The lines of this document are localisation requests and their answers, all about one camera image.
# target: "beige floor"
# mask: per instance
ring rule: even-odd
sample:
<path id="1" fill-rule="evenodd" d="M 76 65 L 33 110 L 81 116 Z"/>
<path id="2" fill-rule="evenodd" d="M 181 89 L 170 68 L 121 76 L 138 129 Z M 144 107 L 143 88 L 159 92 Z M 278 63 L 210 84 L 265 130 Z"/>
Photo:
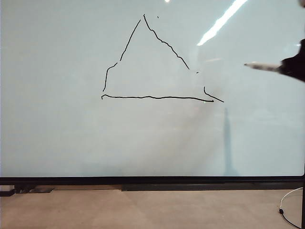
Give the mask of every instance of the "beige floor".
<path id="1" fill-rule="evenodd" d="M 1 199 L 3 229 L 290 229 L 287 190 L 53 191 Z M 300 225 L 302 191 L 283 209 Z"/>

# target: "black marker line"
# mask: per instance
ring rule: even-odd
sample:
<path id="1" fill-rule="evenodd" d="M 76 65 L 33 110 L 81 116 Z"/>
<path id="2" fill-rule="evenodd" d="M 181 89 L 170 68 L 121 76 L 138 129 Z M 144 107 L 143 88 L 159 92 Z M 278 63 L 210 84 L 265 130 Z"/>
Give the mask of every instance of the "black marker line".
<path id="1" fill-rule="evenodd" d="M 211 96 L 210 94 L 208 94 L 207 92 L 205 92 L 205 87 L 203 87 L 203 91 L 204 91 L 204 93 L 205 93 L 206 95 L 208 95 L 208 96 L 210 96 L 210 97 L 212 97 L 212 98 L 214 98 L 214 99 L 217 99 L 216 97 Z"/>
<path id="2" fill-rule="evenodd" d="M 106 89 L 106 83 L 107 83 L 107 75 L 108 75 L 108 71 L 109 71 L 109 69 L 111 69 L 111 68 L 115 67 L 117 64 L 118 64 L 118 63 L 115 63 L 113 66 L 111 66 L 111 67 L 109 67 L 109 68 L 107 69 L 107 72 L 106 72 L 106 78 L 105 78 L 105 86 L 104 86 L 103 92 L 104 92 L 104 91 L 105 91 L 105 89 Z"/>
<path id="3" fill-rule="evenodd" d="M 194 100 L 199 100 L 199 101 L 203 101 L 203 102 L 211 102 L 213 103 L 214 100 L 205 100 L 205 99 L 199 99 L 199 98 L 195 98 L 195 97 L 177 97 L 177 96 L 164 96 L 164 97 L 153 97 L 153 96 L 143 96 L 143 97 L 137 97 L 137 96 L 111 96 L 111 95 L 107 95 L 104 94 L 102 95 L 102 100 L 103 97 L 109 97 L 109 98 L 118 98 L 118 99 L 145 99 L 145 98 L 152 98 L 152 99 L 194 99 Z"/>
<path id="4" fill-rule="evenodd" d="M 145 18 L 145 14 L 143 15 L 143 17 L 144 17 L 144 20 L 145 20 L 145 22 L 146 22 L 146 25 L 147 25 L 148 29 L 149 29 L 150 31 L 153 31 L 154 35 L 156 36 L 156 38 L 157 38 L 159 41 L 161 41 L 162 43 L 167 44 L 167 46 L 170 47 L 170 48 L 172 49 L 173 53 L 175 53 L 176 56 L 177 56 L 178 58 L 180 58 L 180 59 L 183 61 L 183 63 L 184 63 L 185 66 L 187 67 L 187 69 L 190 70 L 189 66 L 187 66 L 187 64 L 186 64 L 186 62 L 184 61 L 184 59 L 183 59 L 181 56 L 178 56 L 178 54 L 175 52 L 175 50 L 173 49 L 173 47 L 170 46 L 169 43 L 167 43 L 167 42 L 165 42 L 165 41 L 162 41 L 162 40 L 158 37 L 158 35 L 156 34 L 156 32 L 155 32 L 154 30 L 152 30 L 152 29 L 149 27 L 149 25 L 148 25 L 148 23 L 147 23 L 147 20 L 146 20 L 146 18 Z"/>
<path id="5" fill-rule="evenodd" d="M 129 38 L 129 40 L 128 40 L 128 43 L 127 43 L 127 45 L 126 45 L 126 47 L 125 47 L 125 50 L 124 50 L 124 52 L 123 52 L 122 55 L 121 55 L 120 61 L 122 60 L 122 57 L 123 57 L 124 53 L 126 52 L 127 46 L 129 45 L 129 42 L 130 42 L 130 40 L 132 39 L 133 33 L 134 33 L 135 29 L 138 27 L 140 21 L 141 21 L 141 19 L 138 21 L 137 25 L 136 25 L 135 28 L 133 29 L 132 34 L 131 34 L 131 36 L 130 36 L 130 38 Z"/>

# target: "cable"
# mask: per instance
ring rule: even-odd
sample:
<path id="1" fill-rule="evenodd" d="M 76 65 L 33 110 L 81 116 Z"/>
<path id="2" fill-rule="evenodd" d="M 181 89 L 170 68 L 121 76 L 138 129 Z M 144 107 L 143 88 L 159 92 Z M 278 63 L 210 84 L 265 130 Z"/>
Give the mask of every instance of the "cable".
<path id="1" fill-rule="evenodd" d="M 296 228 L 299 228 L 299 229 L 301 229 L 299 226 L 293 224 L 292 222 L 290 222 L 290 221 L 285 217 L 285 215 L 284 215 L 284 210 L 282 209 L 282 202 L 283 202 L 284 198 L 285 198 L 286 196 L 288 196 L 290 193 L 292 193 L 292 192 L 294 192 L 294 191 L 297 191 L 297 190 L 300 190 L 300 189 L 303 189 L 303 188 L 302 188 L 302 187 L 299 187 L 299 188 L 297 188 L 297 189 L 294 189 L 294 190 L 288 192 L 286 195 L 284 195 L 283 198 L 281 199 L 280 207 L 278 208 L 278 211 L 279 211 L 279 213 L 283 216 L 283 219 L 284 219 L 287 223 L 289 223 L 290 225 L 292 225 L 292 226 L 294 226 L 294 227 L 296 227 Z"/>

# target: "marker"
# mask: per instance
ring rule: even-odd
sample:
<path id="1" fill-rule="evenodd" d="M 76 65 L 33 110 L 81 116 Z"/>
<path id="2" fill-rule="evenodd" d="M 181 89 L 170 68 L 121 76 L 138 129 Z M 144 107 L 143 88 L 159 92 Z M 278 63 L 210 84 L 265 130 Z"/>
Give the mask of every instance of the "marker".
<path id="1" fill-rule="evenodd" d="M 263 70 L 263 71 L 270 71 L 270 72 L 277 72 L 277 73 L 280 72 L 279 64 L 250 62 L 250 63 L 245 63 L 244 66 L 248 66 L 250 68 Z"/>

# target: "black frame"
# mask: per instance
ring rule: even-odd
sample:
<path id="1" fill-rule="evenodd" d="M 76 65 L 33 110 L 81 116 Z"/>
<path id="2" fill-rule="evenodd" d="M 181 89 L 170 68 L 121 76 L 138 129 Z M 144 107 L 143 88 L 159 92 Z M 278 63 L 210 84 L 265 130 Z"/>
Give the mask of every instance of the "black frame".
<path id="1" fill-rule="evenodd" d="M 305 182 L 302 176 L 274 177 L 0 177 L 0 185 L 124 185 Z"/>

